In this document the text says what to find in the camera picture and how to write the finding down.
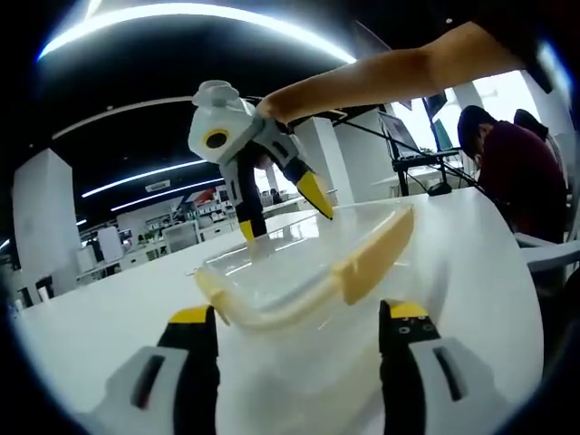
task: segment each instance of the white column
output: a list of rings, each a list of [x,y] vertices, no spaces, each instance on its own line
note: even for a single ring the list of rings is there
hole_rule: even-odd
[[[463,110],[468,106],[483,107],[483,101],[473,82],[463,83],[453,88],[460,108]]]
[[[381,121],[376,110],[352,119],[351,123],[382,134]],[[379,180],[395,176],[386,139],[347,124],[336,126],[334,131],[340,143],[354,201],[388,198],[391,193],[389,188],[372,186]]]
[[[28,160],[14,174],[14,234],[24,281],[34,303],[35,283],[53,277],[60,295],[76,286],[76,226],[73,170],[52,150]]]
[[[353,190],[341,148],[330,120],[311,118],[296,128],[296,136],[304,146],[306,163],[336,189],[340,205],[354,202]]]
[[[268,179],[268,184],[270,185],[270,188],[275,189],[276,192],[279,192],[280,189],[278,188],[278,182],[276,181],[276,174],[274,173],[274,166],[268,166],[266,168],[266,178]]]

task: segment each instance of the clear plastic container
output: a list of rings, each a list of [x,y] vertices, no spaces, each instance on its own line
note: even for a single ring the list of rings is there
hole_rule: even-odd
[[[377,364],[382,299],[421,300],[413,226],[411,206],[337,208],[333,221],[311,216],[208,259],[196,279],[248,358],[288,390],[323,393],[368,364],[362,355]]]

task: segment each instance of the white table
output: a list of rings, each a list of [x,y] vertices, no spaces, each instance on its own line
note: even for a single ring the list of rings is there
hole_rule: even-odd
[[[473,188],[436,198],[387,201],[415,205],[422,278],[434,281],[442,268],[448,272],[444,303],[430,307],[441,335],[456,337],[485,362],[497,390],[518,406],[540,380],[543,331],[536,292],[508,226]],[[313,213],[273,217],[267,221],[268,230]],[[19,314],[17,331],[64,404],[89,411],[102,399],[107,378],[142,346],[154,345],[175,312],[205,303],[188,274],[204,257],[242,241],[238,230],[36,305]],[[232,372],[224,373],[222,366],[232,361],[235,337],[220,321],[217,333],[219,394],[224,398],[240,380]],[[231,403],[224,403],[228,401],[220,399],[217,406],[219,433],[247,433],[239,415],[231,417],[224,409]],[[377,415],[370,423],[361,422],[365,431],[351,433],[381,433],[382,422]]]
[[[463,164],[460,161],[457,160],[452,160],[449,161],[448,164],[455,168],[455,169],[462,169],[463,168]],[[413,176],[414,178],[416,178],[419,182],[427,182],[430,181],[432,179],[438,179],[440,178],[440,170],[437,168],[438,165],[433,165],[433,166],[419,166],[418,168],[411,168],[409,169],[409,175]],[[409,183],[416,183],[417,181],[411,177],[409,177],[407,179],[407,182]],[[395,195],[393,193],[393,191],[395,190],[395,188],[399,187],[399,176],[398,175],[392,175],[386,179],[380,179],[379,181],[375,181],[374,183],[371,184],[371,186],[384,186],[387,189],[390,189],[390,198],[393,198]]]
[[[149,242],[146,245],[137,245],[133,249],[127,251],[123,255],[123,257],[118,259],[117,261],[112,261],[110,263],[105,263],[104,261],[100,261],[99,263],[97,263],[95,265],[95,267],[93,269],[80,273],[76,277],[77,283],[81,283],[82,280],[84,278],[86,278],[87,276],[90,276],[92,274],[96,274],[97,272],[101,272],[102,270],[105,270],[111,266],[119,266],[121,268],[121,271],[128,270],[128,269],[134,267],[131,260],[137,260],[138,264],[146,263],[147,261],[150,261],[149,258],[147,257],[148,252],[158,251],[166,246],[167,246],[167,243],[163,240]]]
[[[326,194],[329,196],[331,203],[336,204],[335,194],[337,192],[336,188],[328,190]],[[296,211],[304,211],[314,209],[310,203],[304,199],[302,196],[297,198],[288,199],[280,204],[275,204],[273,206],[264,207],[262,213],[266,218],[272,218],[276,215],[281,215],[283,213],[292,213]]]

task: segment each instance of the window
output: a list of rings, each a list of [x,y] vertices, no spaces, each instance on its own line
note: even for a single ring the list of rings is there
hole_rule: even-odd
[[[433,117],[433,122],[440,120],[449,136],[449,140],[451,140],[453,148],[459,148],[457,124],[461,114],[461,106],[459,106],[455,92],[451,88],[445,90],[445,96],[447,97],[447,102]]]
[[[457,148],[459,146],[457,123],[459,121],[459,115],[461,114],[461,108],[457,102],[455,92],[451,88],[445,90],[445,96],[447,97],[447,102],[434,116],[433,121],[441,120],[453,147]],[[425,111],[425,106],[423,106],[423,101],[421,98],[417,98],[411,104],[412,111],[402,104],[395,102],[392,105],[395,116],[403,121],[419,148],[436,151],[437,144],[433,138],[429,117]]]
[[[415,143],[420,149],[437,150],[423,101],[421,98],[416,98],[411,104],[412,111],[399,102],[395,102],[392,105],[395,116],[405,124],[409,134],[413,137],[413,140],[415,140]]]
[[[288,181],[282,171],[274,165],[275,182],[278,184],[280,191],[285,190],[286,193],[298,193],[298,189],[292,182]]]
[[[262,169],[254,169],[254,179],[256,180],[257,189],[262,195],[262,192],[270,193],[270,184],[268,183],[268,177],[266,176],[266,171]]]
[[[286,179],[282,171],[276,165],[273,165],[272,168],[274,169],[275,182],[277,183],[280,192],[282,190],[285,190],[286,193],[298,192],[296,186]],[[254,169],[254,178],[256,179],[256,185],[260,194],[262,192],[270,192],[271,187],[265,170]]]
[[[517,109],[529,111],[540,120],[532,94],[519,71],[506,72],[473,82],[483,108],[501,121],[513,121]]]

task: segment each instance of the white cabinet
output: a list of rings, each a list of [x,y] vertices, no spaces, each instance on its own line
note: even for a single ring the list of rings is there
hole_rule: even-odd
[[[219,237],[223,234],[231,233],[237,228],[237,223],[235,222],[222,222],[212,225],[211,227],[204,228],[200,231],[201,238],[204,242],[211,240],[212,238]]]
[[[132,267],[143,265],[148,261],[149,258],[147,257],[147,249],[140,249],[139,251],[127,254],[124,258],[121,259],[119,264],[121,265],[121,270],[125,271],[131,269]]]
[[[163,230],[163,240],[170,253],[178,252],[186,247],[199,243],[198,222],[189,221]]]
[[[123,248],[116,227],[106,227],[97,233],[105,263],[113,263],[123,258]]]
[[[81,273],[88,272],[97,266],[92,245],[87,245],[76,253],[77,263]]]

